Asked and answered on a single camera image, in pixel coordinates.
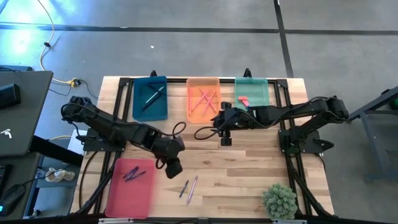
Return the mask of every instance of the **wooden tabletop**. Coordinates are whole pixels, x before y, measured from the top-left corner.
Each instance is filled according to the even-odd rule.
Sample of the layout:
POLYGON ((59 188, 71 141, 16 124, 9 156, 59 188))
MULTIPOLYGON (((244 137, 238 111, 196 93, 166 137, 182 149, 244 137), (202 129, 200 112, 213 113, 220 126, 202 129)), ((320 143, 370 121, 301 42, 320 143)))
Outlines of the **wooden tabletop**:
MULTIPOLYGON (((113 112, 116 92, 120 77, 104 77, 97 107, 110 114, 113 112)), ((304 80, 288 78, 292 104, 308 100, 304 80)), ((261 195, 272 184, 280 183, 289 186, 286 162, 280 153, 277 140, 279 125, 269 129, 233 131, 233 145, 221 147, 220 138, 213 136, 205 141, 197 141, 193 133, 210 123, 192 124, 187 121, 186 84, 169 83, 168 86, 169 118, 166 121, 148 122, 165 133, 171 133, 174 125, 180 121, 187 122, 186 130, 181 134, 185 151, 178 156, 183 172, 173 179, 168 179, 162 170, 157 170, 153 209, 150 217, 216 217, 216 218, 267 218, 262 205, 261 195), (185 205, 193 179, 198 175, 198 182, 190 205, 185 205), (178 195, 184 183, 190 180, 182 198, 178 195)), ((276 105, 274 88, 269 86, 270 103, 276 105)), ((119 117, 123 112, 126 90, 123 93, 119 117)), ((221 100, 234 104, 234 84, 221 84, 221 100)), ((308 118, 296 119, 296 124, 306 122, 308 118)), ((81 166, 79 181, 91 153, 88 153, 81 166)), ((123 158, 153 159, 153 154, 132 145, 126 147, 123 158)), ((90 197, 98 186, 104 152, 99 152, 87 168, 83 180, 82 201, 90 197)), ((307 185, 314 196, 330 213, 333 213, 328 183, 321 160, 309 154, 302 155, 307 185)), ((71 212, 78 210, 79 185, 75 190, 71 212)), ((298 189, 300 208, 303 212, 302 193, 298 189)), ((109 184, 104 190, 101 212, 105 209, 109 184)))

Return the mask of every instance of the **gray floor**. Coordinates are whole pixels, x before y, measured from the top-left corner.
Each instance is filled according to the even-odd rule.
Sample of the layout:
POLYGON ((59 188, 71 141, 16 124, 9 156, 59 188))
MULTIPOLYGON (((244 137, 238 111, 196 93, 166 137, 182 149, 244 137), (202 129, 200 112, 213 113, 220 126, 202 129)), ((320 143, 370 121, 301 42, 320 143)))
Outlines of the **gray floor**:
MULTIPOLYGON (((44 1, 56 24, 116 27, 277 28, 271 0, 217 1, 44 1)), ((397 30, 398 1, 280 0, 286 29, 397 30)), ((48 24, 35 0, 10 0, 0 22, 48 24)), ((39 67, 49 31, 0 30, 0 64, 39 67)), ((98 93, 105 75, 286 77, 279 34, 199 34, 156 32, 55 33, 57 44, 45 57, 57 78, 85 79, 98 93)), ((398 36, 288 35, 296 78, 309 97, 337 95, 349 111, 398 83, 398 36)), ((57 91, 62 86, 51 86, 57 91)), ((89 96, 85 88, 73 95, 89 96)), ((72 133, 59 108, 69 97, 49 93, 37 135, 72 133)), ((335 213, 344 218, 397 223, 398 181, 365 183, 374 172, 373 155, 358 121, 321 129, 335 147, 325 155, 335 213)))

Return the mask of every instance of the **black metal frame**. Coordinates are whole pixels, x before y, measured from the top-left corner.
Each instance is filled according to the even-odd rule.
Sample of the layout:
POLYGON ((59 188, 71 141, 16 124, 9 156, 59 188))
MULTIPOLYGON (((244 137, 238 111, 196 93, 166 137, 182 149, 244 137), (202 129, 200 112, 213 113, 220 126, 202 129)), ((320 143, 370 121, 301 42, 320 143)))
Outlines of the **black metal frame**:
MULTIPOLYGON (((152 71, 151 77, 153 76, 157 76, 155 71, 152 71)), ((244 72, 244 77, 252 77, 250 70, 247 68, 244 72)), ((167 79, 168 83, 186 83, 187 79, 186 78, 169 78, 167 79)), ((124 108, 123 108, 123 114, 122 114, 122 119, 127 121, 127 116, 128 116, 128 112, 129 112, 129 105, 130 105, 130 101, 131 101, 131 93, 132 93, 132 86, 134 83, 134 78, 120 78, 119 79, 119 85, 118 85, 118 92, 116 95, 116 101, 115 101, 115 106, 114 106, 114 110, 113 110, 113 116, 117 117, 118 113, 119 113, 119 109, 120 109, 120 104, 121 104, 121 98, 122 98, 122 93, 123 93, 123 89, 127 86, 127 95, 126 95, 126 100, 124 102, 124 108)), ((235 79, 234 78, 220 78, 220 83, 235 83, 235 79)), ((290 95, 289 95, 289 87, 287 84, 287 80, 286 79, 268 79, 268 84, 269 85, 273 85, 274 86, 274 90, 275 90, 275 98, 276 98, 276 102, 277 102, 277 106, 282 106, 282 99, 280 97, 280 89, 282 88, 282 91, 284 93, 284 98, 286 100, 286 104, 287 105, 291 105, 291 100, 290 100, 290 95)), ((290 126, 294 126, 294 120, 290 119, 290 126)), ((281 122, 280 123, 280 128, 281 129, 286 129, 285 123, 281 122)), ((117 152, 115 155, 115 159, 118 159, 120 157, 121 153, 117 152)), ((111 157, 111 152, 105 152, 105 157, 104 157, 104 162, 103 162, 103 167, 102 167, 102 171, 101 171, 101 176, 100 176, 100 182, 103 180, 103 178, 105 177, 107 171, 108 171, 108 164, 109 164, 109 160, 111 157)), ((288 160, 291 159, 291 157, 289 157, 288 155, 285 155, 285 159, 286 159, 286 163, 288 163, 288 160)), ((303 162, 302 162, 302 158, 301 155, 299 154, 296 157, 296 161, 297 161, 297 169, 298 169, 298 174, 301 177, 302 181, 304 182, 304 184, 306 184, 305 181, 305 173, 304 173, 304 168, 303 168, 303 162)), ((297 194, 297 189, 295 186, 295 181, 294 181, 294 177, 293 174, 291 173, 291 171, 289 169, 287 169, 287 174, 289 177, 289 185, 290 188, 293 190, 294 193, 297 194)), ((101 199, 102 199, 102 194, 99 195, 96 203, 95 203, 95 209, 94 209, 94 213, 99 213, 100 212, 100 205, 101 205, 101 199)), ((297 204, 297 213, 296 214, 301 214, 301 210, 299 208, 299 200, 298 198, 296 198, 296 204, 297 204)), ((306 196, 304 196, 304 205, 305 205, 305 214, 307 215, 311 215, 312 214, 312 209, 310 206, 310 203, 308 201, 308 199, 306 198, 306 196)), ((271 222, 269 219, 267 218, 245 218, 245 219, 241 219, 241 218, 225 218, 223 219, 223 221, 228 222, 228 223, 241 223, 241 222, 246 222, 246 223, 258 223, 258 222, 271 222)))

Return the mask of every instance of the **green plant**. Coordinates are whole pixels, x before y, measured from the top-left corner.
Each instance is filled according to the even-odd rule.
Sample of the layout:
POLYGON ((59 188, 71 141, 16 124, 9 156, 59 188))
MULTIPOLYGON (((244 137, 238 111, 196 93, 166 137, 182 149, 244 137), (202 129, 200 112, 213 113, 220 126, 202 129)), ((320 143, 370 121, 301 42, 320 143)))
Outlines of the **green plant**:
POLYGON ((294 213, 297 211, 296 197, 292 189, 280 184, 274 184, 262 193, 263 204, 272 220, 294 219, 294 213))

